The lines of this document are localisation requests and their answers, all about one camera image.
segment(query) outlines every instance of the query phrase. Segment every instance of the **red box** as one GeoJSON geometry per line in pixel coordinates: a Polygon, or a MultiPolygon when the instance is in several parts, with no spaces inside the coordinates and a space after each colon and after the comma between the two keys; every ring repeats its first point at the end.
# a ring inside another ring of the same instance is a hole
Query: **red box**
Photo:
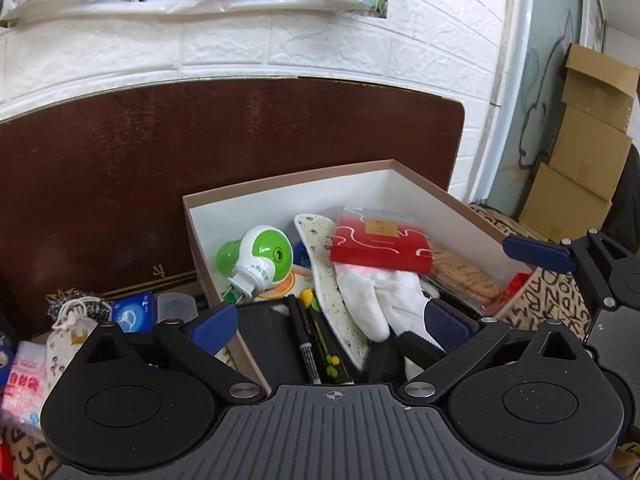
{"type": "Polygon", "coordinates": [[[331,261],[427,274],[433,258],[416,218],[345,207],[331,245],[331,261]]]}

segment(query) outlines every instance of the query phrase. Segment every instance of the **wooden headboard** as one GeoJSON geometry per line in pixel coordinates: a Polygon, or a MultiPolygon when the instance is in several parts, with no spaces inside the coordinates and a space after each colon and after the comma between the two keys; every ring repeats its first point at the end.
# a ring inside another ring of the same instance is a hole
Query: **wooden headboard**
{"type": "Polygon", "coordinates": [[[72,287],[193,279],[184,194],[383,158],[446,189],[463,118],[430,94],[299,78],[128,89],[0,124],[0,308],[30,335],[72,287]]]}

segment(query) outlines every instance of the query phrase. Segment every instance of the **white brick wall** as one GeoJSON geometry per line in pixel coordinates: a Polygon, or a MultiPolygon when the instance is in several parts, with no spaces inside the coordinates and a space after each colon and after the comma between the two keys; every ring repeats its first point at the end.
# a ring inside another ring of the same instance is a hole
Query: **white brick wall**
{"type": "Polygon", "coordinates": [[[390,84],[464,105],[449,189],[461,198],[489,106],[504,8],[505,0],[390,0],[386,20],[271,11],[34,23],[0,32],[0,120],[180,79],[301,75],[390,84]]]}

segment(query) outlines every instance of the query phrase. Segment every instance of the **gray ribbed plate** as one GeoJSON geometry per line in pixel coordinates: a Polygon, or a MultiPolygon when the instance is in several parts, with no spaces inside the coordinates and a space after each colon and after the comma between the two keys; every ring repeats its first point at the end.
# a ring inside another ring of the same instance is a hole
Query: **gray ribbed plate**
{"type": "MultiPolygon", "coordinates": [[[[615,480],[604,465],[554,480],[615,480]]],[[[96,479],[62,466],[52,480],[96,479]]],[[[409,408],[386,386],[281,386],[230,409],[213,436],[175,463],[111,480],[533,480],[463,446],[433,408],[409,408]]]]}

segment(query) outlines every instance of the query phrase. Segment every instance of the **white drawstring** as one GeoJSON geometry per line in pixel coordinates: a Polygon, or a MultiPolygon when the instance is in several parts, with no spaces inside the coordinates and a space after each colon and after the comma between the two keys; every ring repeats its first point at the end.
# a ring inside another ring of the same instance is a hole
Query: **white drawstring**
{"type": "Polygon", "coordinates": [[[79,319],[87,317],[85,301],[101,303],[109,309],[109,312],[111,312],[111,305],[106,303],[101,298],[96,298],[95,296],[83,296],[82,298],[74,298],[72,300],[66,301],[62,305],[62,307],[60,307],[58,318],[56,319],[56,322],[53,324],[52,328],[61,328],[63,330],[68,330],[73,325],[75,325],[79,319]]]}

